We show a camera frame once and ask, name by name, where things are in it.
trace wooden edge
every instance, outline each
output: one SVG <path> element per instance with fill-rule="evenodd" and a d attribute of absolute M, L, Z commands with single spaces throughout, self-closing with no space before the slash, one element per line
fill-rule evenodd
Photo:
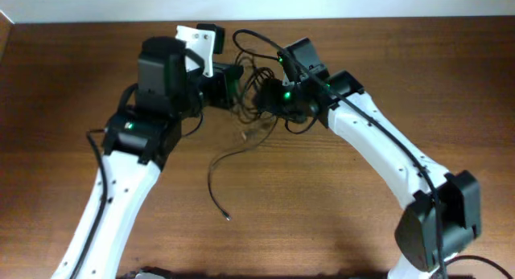
<path fill-rule="evenodd" d="M 12 22 L 0 10 L 0 62 L 2 62 L 3 52 L 7 47 Z"/>

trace white wall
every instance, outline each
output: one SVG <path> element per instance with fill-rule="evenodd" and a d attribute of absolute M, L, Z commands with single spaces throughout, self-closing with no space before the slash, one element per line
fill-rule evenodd
<path fill-rule="evenodd" d="M 515 0 L 0 0 L 15 23 L 515 14 Z"/>

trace white arm segment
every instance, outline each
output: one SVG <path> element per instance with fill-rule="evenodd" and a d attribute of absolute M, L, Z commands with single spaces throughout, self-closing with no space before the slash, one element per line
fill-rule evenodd
<path fill-rule="evenodd" d="M 115 278 L 139 208 L 161 173 L 155 163 L 138 164 L 138 156 L 132 154 L 113 151 L 102 159 L 108 180 L 108 203 L 77 278 Z M 70 278 L 76 266 L 100 206 L 100 182 L 98 171 L 72 243 L 52 279 Z"/>
<path fill-rule="evenodd" d="M 435 187 L 444 184 L 447 168 L 439 165 L 411 143 L 379 111 L 368 93 L 354 93 L 347 97 L 353 104 L 381 123 L 426 167 Z M 417 191 L 431 192 L 427 182 L 418 175 L 418 169 L 402 150 L 377 127 L 352 110 L 343 101 L 328 115 L 329 128 L 350 143 L 373 169 L 386 181 L 402 209 L 414 201 Z M 388 274 L 389 279 L 427 279 L 431 273 L 416 269 L 404 256 Z"/>

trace robotic arm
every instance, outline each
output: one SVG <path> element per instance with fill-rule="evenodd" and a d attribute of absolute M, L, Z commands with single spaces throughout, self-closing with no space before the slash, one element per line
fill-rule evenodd
<path fill-rule="evenodd" d="M 212 54 L 222 52 L 223 40 L 223 29 L 199 24 L 197 29 L 178 27 L 175 39 L 158 37 L 143 43 L 138 84 L 122 94 L 117 112 L 109 119 L 90 199 L 52 278 L 115 277 L 139 208 L 181 138 L 181 121 L 198 117 L 206 105 L 233 107 L 234 85 L 243 68 L 212 62 Z M 405 209 L 395 232 L 403 256 L 389 278 L 428 278 L 438 267 L 431 189 L 410 158 L 341 97 L 383 125 L 424 165 L 443 203 L 445 256 L 462 251 L 480 234 L 478 182 L 467 171 L 449 174 L 417 149 L 350 74 L 329 76 L 308 39 L 284 50 L 288 53 L 279 52 L 278 61 L 285 78 L 268 79 L 262 85 L 253 99 L 256 108 L 294 123 L 314 117 L 356 148 Z M 338 95 L 324 91 L 312 76 Z M 135 105 L 127 105 L 132 94 Z"/>

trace brown surface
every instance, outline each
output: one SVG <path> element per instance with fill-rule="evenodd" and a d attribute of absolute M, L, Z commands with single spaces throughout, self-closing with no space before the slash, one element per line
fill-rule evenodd
<path fill-rule="evenodd" d="M 2 62 L 3 52 L 7 45 L 10 27 L 10 21 L 0 12 L 0 62 Z"/>
<path fill-rule="evenodd" d="M 466 253 L 515 273 L 515 18 L 221 25 L 228 33 L 252 28 L 283 45 L 309 36 L 330 70 L 354 74 L 423 151 L 453 172 L 469 169 L 482 184 L 484 234 Z M 1 278 L 52 274 L 95 174 L 85 130 L 104 125 L 122 89 L 136 81 L 140 43 L 174 34 L 175 23 L 13 28 L 0 67 Z M 216 60 L 235 53 L 226 43 Z M 315 275 L 395 264 L 393 230 L 402 213 L 395 198 L 321 125 L 299 136 L 278 127 L 262 147 L 223 162 L 214 187 L 234 218 L 225 221 L 209 199 L 206 172 L 215 154 L 238 143 L 231 121 L 207 109 L 201 131 L 178 144 L 142 206 L 119 273 L 157 265 Z"/>

